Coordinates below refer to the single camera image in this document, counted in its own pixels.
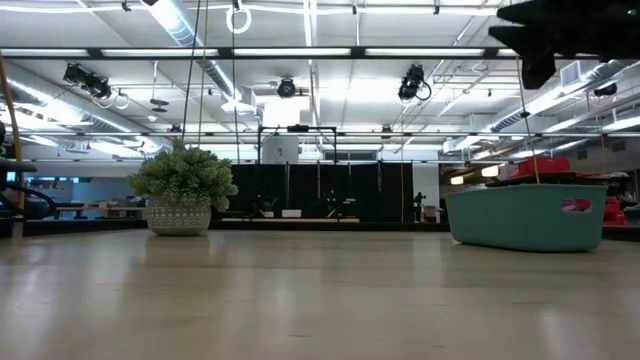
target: red object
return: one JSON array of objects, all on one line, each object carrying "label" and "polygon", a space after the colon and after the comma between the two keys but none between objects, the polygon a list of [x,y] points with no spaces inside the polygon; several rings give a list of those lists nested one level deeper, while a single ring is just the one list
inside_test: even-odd
[{"label": "red object", "polygon": [[624,211],[620,209],[620,201],[615,196],[607,196],[604,205],[604,225],[605,226],[625,226],[627,225],[627,217]]},{"label": "red object", "polygon": [[[538,164],[538,173],[564,173],[569,172],[569,159],[566,157],[536,157]],[[517,178],[521,176],[534,175],[536,173],[533,157],[526,158],[518,163],[518,169],[509,176],[509,178]]]}]

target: ductwork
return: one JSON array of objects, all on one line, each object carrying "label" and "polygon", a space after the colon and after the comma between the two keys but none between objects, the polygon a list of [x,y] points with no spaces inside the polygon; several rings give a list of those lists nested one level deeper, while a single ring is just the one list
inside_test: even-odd
[{"label": "ductwork", "polygon": [[[55,112],[55,116],[49,116],[59,120],[60,125],[72,120],[84,120],[94,123],[92,127],[98,127],[101,131],[121,131],[123,133],[149,131],[149,129],[109,110],[102,109],[19,66],[7,63],[6,70],[7,82],[14,95],[14,101],[33,104],[36,107],[47,105],[44,107],[44,111]],[[170,146],[170,143],[162,138],[154,138],[150,141],[153,141],[159,149]]]},{"label": "ductwork", "polygon": [[[149,8],[149,13],[167,31],[176,44],[182,47],[204,46],[195,33],[195,23],[179,0],[140,0]],[[229,77],[214,60],[198,61],[209,78],[220,89],[227,101],[241,101],[242,92],[234,87]]]},{"label": "ductwork", "polygon": [[[526,110],[530,115],[540,114],[569,99],[570,95],[595,90],[606,85],[608,82],[620,79],[627,70],[638,64],[640,64],[640,62],[636,60],[611,60],[608,63],[599,64],[585,74],[582,74],[579,83],[566,88],[558,86],[553,90],[544,93],[535,100],[529,102],[526,105]],[[482,131],[502,131],[509,126],[522,121],[524,119],[521,116],[523,111],[523,107],[518,106],[514,109],[498,114],[497,118],[491,122],[491,125],[487,126]],[[478,136],[449,140],[447,142],[448,144],[445,144],[445,148],[450,150],[462,150],[480,140],[481,137]]]}]

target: white woven pot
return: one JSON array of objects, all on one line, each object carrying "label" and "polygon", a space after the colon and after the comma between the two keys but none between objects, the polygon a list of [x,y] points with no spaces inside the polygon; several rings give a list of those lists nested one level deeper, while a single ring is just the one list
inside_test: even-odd
[{"label": "white woven pot", "polygon": [[145,210],[149,229],[160,236],[195,236],[209,228],[211,207],[171,206],[150,197]]}]

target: potted plant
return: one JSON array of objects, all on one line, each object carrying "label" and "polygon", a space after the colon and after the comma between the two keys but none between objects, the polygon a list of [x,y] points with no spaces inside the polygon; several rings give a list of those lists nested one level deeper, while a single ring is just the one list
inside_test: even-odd
[{"label": "potted plant", "polygon": [[129,176],[136,195],[149,196],[145,219],[157,235],[198,235],[209,228],[211,207],[226,211],[227,197],[236,195],[231,161],[175,141]]}]

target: green plant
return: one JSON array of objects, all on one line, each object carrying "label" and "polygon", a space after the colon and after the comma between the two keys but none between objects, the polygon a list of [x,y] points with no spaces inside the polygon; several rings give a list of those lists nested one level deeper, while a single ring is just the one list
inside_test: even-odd
[{"label": "green plant", "polygon": [[228,196],[238,193],[233,184],[231,161],[218,160],[209,151],[186,149],[174,141],[173,151],[162,151],[142,163],[137,174],[129,176],[136,195],[162,198],[169,205],[229,208]]}]

